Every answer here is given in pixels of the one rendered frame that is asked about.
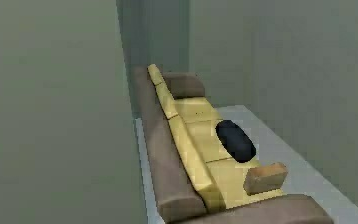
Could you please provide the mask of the brown sofa with yellow cushions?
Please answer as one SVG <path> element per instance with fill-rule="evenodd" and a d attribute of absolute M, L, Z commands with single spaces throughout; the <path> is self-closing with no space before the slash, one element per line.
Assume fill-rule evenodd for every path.
<path fill-rule="evenodd" d="M 310 196 L 280 189 L 248 195 L 258 153 L 238 163 L 216 133 L 223 118 L 196 74 L 138 66 L 132 76 L 158 215 L 165 224 L 334 224 Z"/>

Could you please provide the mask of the black oval cushion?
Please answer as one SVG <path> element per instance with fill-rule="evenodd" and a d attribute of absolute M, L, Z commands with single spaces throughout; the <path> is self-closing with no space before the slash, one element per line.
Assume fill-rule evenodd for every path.
<path fill-rule="evenodd" d="M 233 121 L 222 120 L 216 125 L 218 139 L 238 162 L 245 163 L 256 156 L 256 148 L 248 135 Z"/>

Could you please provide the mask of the tan box-shaped pillow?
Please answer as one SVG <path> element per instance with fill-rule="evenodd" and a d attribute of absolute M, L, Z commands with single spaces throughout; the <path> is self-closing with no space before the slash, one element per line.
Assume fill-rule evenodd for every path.
<path fill-rule="evenodd" d="M 287 175 L 287 167 L 280 162 L 250 168 L 243 187 L 248 195 L 280 189 Z"/>

